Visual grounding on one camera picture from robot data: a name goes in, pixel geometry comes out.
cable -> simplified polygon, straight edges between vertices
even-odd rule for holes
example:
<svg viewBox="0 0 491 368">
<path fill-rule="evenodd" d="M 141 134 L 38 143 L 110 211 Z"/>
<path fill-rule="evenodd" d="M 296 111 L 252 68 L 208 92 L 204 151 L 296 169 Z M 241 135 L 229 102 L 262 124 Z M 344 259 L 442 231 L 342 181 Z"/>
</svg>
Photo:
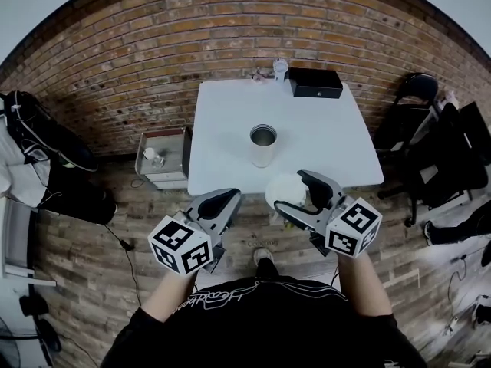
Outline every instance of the cable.
<svg viewBox="0 0 491 368">
<path fill-rule="evenodd" d="M 92 363 L 96 366 L 96 367 L 99 367 L 99 365 L 95 362 L 95 360 L 92 358 L 91 354 L 89 352 L 87 352 L 83 347 L 81 347 L 78 343 L 76 343 L 74 340 L 72 340 L 70 337 L 66 337 L 65 335 L 63 334 L 58 334 L 58 336 L 60 336 L 61 338 L 65 339 L 65 340 L 69 340 L 71 341 L 78 349 L 82 350 L 85 354 L 88 355 L 88 357 L 91 359 Z"/>
<path fill-rule="evenodd" d="M 467 255 L 463 255 L 460 257 L 460 260 L 463 261 L 463 265 L 464 265 L 464 272 L 463 272 L 463 276 L 460 276 L 460 273 L 459 271 L 454 271 L 452 276 L 450 277 L 450 282 L 448 283 L 448 289 L 447 289 L 447 298 L 448 298 L 448 301 L 450 302 L 450 309 L 451 309 L 451 315 L 450 315 L 450 320 L 453 319 L 453 302 L 452 302 L 452 299 L 450 298 L 450 287 L 452 286 L 452 281 L 453 281 L 453 277 L 455 277 L 455 275 L 457 275 L 457 277 L 459 278 L 459 281 L 463 281 L 466 276 L 467 276 L 467 262 L 466 262 L 466 257 Z"/>
<path fill-rule="evenodd" d="M 125 250 L 124 253 L 126 254 L 126 257 L 128 258 L 128 261 L 130 262 L 131 277 L 133 278 L 133 281 L 135 282 L 135 291 L 137 292 L 138 305 L 141 306 L 140 291 L 138 290 L 137 278 L 135 277 L 135 274 L 134 274 L 134 271 L 133 271 L 133 263 L 131 263 L 130 256 L 128 255 L 128 251 Z"/>
<path fill-rule="evenodd" d="M 140 299 L 140 289 L 138 287 L 138 281 L 137 278 L 135 277 L 134 274 L 134 269 L 133 269 L 133 263 L 131 263 L 130 256 L 128 255 L 128 252 L 134 250 L 134 246 L 131 244 L 127 243 L 124 240 L 121 240 L 119 237 L 117 237 L 112 230 L 109 229 L 109 226 L 104 225 L 104 227 L 111 233 L 120 243 L 121 248 L 124 250 L 124 253 L 126 254 L 126 257 L 128 258 L 128 261 L 130 262 L 130 267 L 131 267 L 131 277 L 133 278 L 133 281 L 135 283 L 135 291 L 137 292 L 137 300 L 138 304 L 141 306 L 141 299 Z"/>
<path fill-rule="evenodd" d="M 48 188 L 48 186 L 46 184 L 43 183 L 43 180 L 41 179 L 41 177 L 39 176 L 39 173 L 38 171 L 36 170 L 36 168 L 34 167 L 35 164 L 37 163 L 43 163 L 43 162 L 46 162 L 46 161 L 38 161 L 36 163 L 31 163 L 29 165 L 31 165 L 32 167 L 32 170 L 34 170 L 34 173 L 36 173 L 36 176 L 38 177 L 39 179 L 39 182 L 41 183 L 42 186 L 44 186 L 46 188 L 46 191 L 49 193 L 49 197 L 47 197 L 45 200 L 41 200 L 41 202 L 38 203 L 38 205 L 36 207 L 40 208 L 42 205 L 44 205 L 49 199 L 51 198 L 54 198 L 55 196 L 63 196 L 63 194 L 61 192 L 51 192 Z M 17 199 L 14 199 L 12 198 L 10 195 L 7 196 L 10 200 L 13 200 L 14 202 L 17 202 L 17 203 L 20 203 L 22 205 L 24 205 L 23 202 L 20 202 L 18 201 Z"/>
<path fill-rule="evenodd" d="M 466 296 L 471 292 L 471 290 L 473 289 L 473 286 L 474 284 L 477 282 L 477 280 L 479 279 L 479 281 L 481 281 L 484 277 L 484 275 L 486 274 L 486 272 L 482 273 L 481 276 L 479 278 L 474 278 L 471 283 L 470 283 L 470 286 L 468 288 L 468 291 L 462 296 L 462 298 L 460 299 L 457 307 L 456 307 L 456 311 L 458 311 L 458 308 L 460 307 L 460 305 L 462 304 L 462 301 L 466 298 Z"/>
<path fill-rule="evenodd" d="M 331 279 L 331 286 L 333 285 L 334 280 L 336 279 L 336 277 L 339 275 L 338 269 L 339 269 L 339 265 L 337 265 L 336 266 L 336 269 L 334 270 L 334 276 Z"/>
<path fill-rule="evenodd" d="M 481 247 L 481 248 L 476 249 L 475 251 L 471 252 L 470 254 L 466 254 L 466 255 L 467 255 L 467 256 L 474 255 L 474 254 L 476 254 L 477 252 L 482 251 L 482 250 L 483 250 L 483 249 L 485 249 L 485 248 L 486 248 L 486 247 Z"/>
<path fill-rule="evenodd" d="M 139 186 L 134 186 L 133 183 L 136 182 L 137 180 L 140 180 L 141 184 Z M 141 179 L 140 177 L 137 177 L 136 179 L 131 180 L 130 186 L 131 188 L 140 188 L 143 184 L 145 184 L 145 180 Z"/>
<path fill-rule="evenodd" d="M 486 214 L 484 215 L 481 215 L 481 218 L 479 218 L 479 221 L 477 222 L 477 225 L 476 225 L 476 236 L 479 235 L 479 232 L 478 232 L 478 229 L 479 229 L 479 224 L 481 223 L 481 221 L 483 220 L 483 218 L 486 216 Z"/>
</svg>

chair leg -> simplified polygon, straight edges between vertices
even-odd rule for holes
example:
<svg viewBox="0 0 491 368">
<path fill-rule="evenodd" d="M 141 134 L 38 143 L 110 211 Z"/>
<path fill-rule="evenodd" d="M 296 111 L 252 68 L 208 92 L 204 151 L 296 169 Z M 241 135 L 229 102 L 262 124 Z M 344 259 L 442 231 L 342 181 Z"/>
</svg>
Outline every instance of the chair leg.
<svg viewBox="0 0 491 368">
<path fill-rule="evenodd" d="M 406 191 L 406 188 L 404 186 L 398 186 L 392 189 L 388 189 L 387 191 L 380 191 L 377 196 L 379 199 L 384 200 L 385 198 L 390 198 L 391 196 L 398 195 L 404 191 Z"/>
<path fill-rule="evenodd" d="M 39 279 L 39 278 L 21 277 L 19 275 L 12 275 L 12 274 L 7 274 L 5 278 L 20 281 L 24 284 L 33 284 L 33 285 L 40 285 L 40 286 L 56 286 L 56 281 L 46 281 L 44 279 Z"/>
<path fill-rule="evenodd" d="M 410 228 L 416 224 L 417 218 L 417 200 L 413 196 L 411 196 L 411 218 L 406 219 L 404 223 L 406 227 Z"/>
</svg>

electrical cord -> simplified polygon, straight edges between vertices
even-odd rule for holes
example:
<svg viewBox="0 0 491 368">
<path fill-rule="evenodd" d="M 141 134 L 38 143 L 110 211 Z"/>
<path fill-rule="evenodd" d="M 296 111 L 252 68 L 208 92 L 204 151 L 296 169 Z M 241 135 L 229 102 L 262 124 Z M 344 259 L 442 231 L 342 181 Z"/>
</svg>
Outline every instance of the electrical cord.
<svg viewBox="0 0 491 368">
<path fill-rule="evenodd" d="M 336 269 L 334 270 L 334 276 L 333 276 L 333 277 L 332 277 L 332 279 L 331 279 L 331 286 L 333 285 L 334 280 L 336 279 L 336 277 L 339 275 L 339 271 L 338 271 L 338 269 L 339 269 L 339 265 L 337 265 L 337 266 L 336 266 Z"/>
<path fill-rule="evenodd" d="M 483 249 L 486 249 L 486 246 L 481 247 L 481 248 L 479 248 L 479 249 L 476 249 L 475 251 L 471 252 L 470 254 L 466 254 L 466 255 L 467 255 L 467 256 L 474 255 L 474 254 L 476 254 L 477 252 L 482 251 Z"/>
<path fill-rule="evenodd" d="M 138 181 L 138 180 L 141 181 L 141 184 L 139 184 L 138 186 L 135 186 L 133 183 Z M 141 179 L 140 177 L 137 177 L 136 179 L 131 180 L 130 186 L 131 186 L 131 188 L 140 188 L 143 184 L 145 184 L 145 180 Z"/>
<path fill-rule="evenodd" d="M 58 334 L 59 337 L 63 338 L 64 340 L 69 340 L 70 342 L 72 342 L 78 349 L 80 349 L 81 351 L 83 351 L 85 354 L 87 354 L 87 356 L 91 359 L 92 363 L 97 367 L 99 367 L 99 365 L 95 362 L 95 360 L 92 358 L 91 354 L 89 352 L 87 352 L 83 347 L 81 347 L 78 343 L 76 343 L 74 340 L 72 340 L 70 337 L 67 337 L 63 334 Z"/>
<path fill-rule="evenodd" d="M 111 233 L 119 241 L 121 248 L 124 250 L 124 253 L 126 254 L 126 257 L 128 258 L 128 261 L 130 262 L 131 277 L 133 278 L 133 281 L 135 283 L 135 291 L 137 292 L 137 300 L 138 300 L 138 304 L 141 307 L 140 289 L 138 287 L 137 278 L 135 277 L 135 274 L 134 274 L 133 263 L 131 262 L 130 256 L 128 255 L 128 252 L 134 250 L 134 246 L 132 246 L 131 244 L 129 244 L 126 241 L 124 241 L 124 240 L 120 239 L 119 237 L 117 237 L 114 234 L 114 232 L 112 230 L 110 230 L 109 226 L 104 225 L 104 227 L 109 231 L 109 233 Z"/>
<path fill-rule="evenodd" d="M 452 302 L 452 299 L 450 298 L 450 287 L 452 286 L 452 281 L 453 281 L 453 277 L 457 276 L 459 278 L 459 281 L 463 281 L 466 276 L 467 276 L 467 262 L 466 262 L 466 258 L 467 258 L 467 255 L 462 255 L 459 259 L 461 261 L 463 261 L 463 265 L 464 265 L 464 272 L 463 272 L 463 276 L 460 275 L 460 272 L 458 270 L 454 271 L 452 273 L 452 276 L 450 277 L 450 282 L 448 283 L 448 289 L 447 289 L 447 298 L 448 298 L 448 301 L 450 302 L 450 309 L 451 309 L 451 315 L 450 315 L 450 320 L 453 319 L 453 302 Z"/>
<path fill-rule="evenodd" d="M 468 291 L 462 296 L 462 298 L 460 298 L 460 301 L 459 303 L 457 304 L 456 306 L 456 311 L 458 311 L 460 305 L 462 304 L 462 301 L 464 301 L 464 299 L 467 297 L 467 295 L 470 293 L 470 291 L 473 289 L 473 286 L 474 284 L 478 281 L 481 281 L 484 277 L 486 273 L 482 273 L 481 276 L 479 278 L 474 278 L 471 282 L 470 282 L 470 286 L 468 287 Z"/>
</svg>

white cloth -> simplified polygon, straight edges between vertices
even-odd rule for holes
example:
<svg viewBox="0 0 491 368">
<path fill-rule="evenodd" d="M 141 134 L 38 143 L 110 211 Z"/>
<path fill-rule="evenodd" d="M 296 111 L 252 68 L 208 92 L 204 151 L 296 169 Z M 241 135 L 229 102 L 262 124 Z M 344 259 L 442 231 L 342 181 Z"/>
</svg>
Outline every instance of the white cloth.
<svg viewBox="0 0 491 368">
<path fill-rule="evenodd" d="M 268 183 L 264 196 L 269 207 L 273 210 L 277 200 L 302 206 L 305 204 L 307 187 L 302 182 L 300 175 L 281 173 Z"/>
<path fill-rule="evenodd" d="M 10 196 L 31 207 L 43 199 L 48 184 L 50 161 L 24 164 L 25 157 L 8 134 L 4 119 L 0 119 L 0 197 Z"/>
</svg>

black box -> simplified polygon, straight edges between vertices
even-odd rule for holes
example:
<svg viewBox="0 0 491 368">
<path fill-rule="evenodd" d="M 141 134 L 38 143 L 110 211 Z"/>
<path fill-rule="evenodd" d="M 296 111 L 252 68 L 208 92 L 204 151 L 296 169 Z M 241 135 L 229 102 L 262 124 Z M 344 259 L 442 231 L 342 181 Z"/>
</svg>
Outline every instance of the black box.
<svg viewBox="0 0 491 368">
<path fill-rule="evenodd" d="M 294 97 L 339 98 L 343 92 L 336 71 L 290 68 L 287 74 Z"/>
</svg>

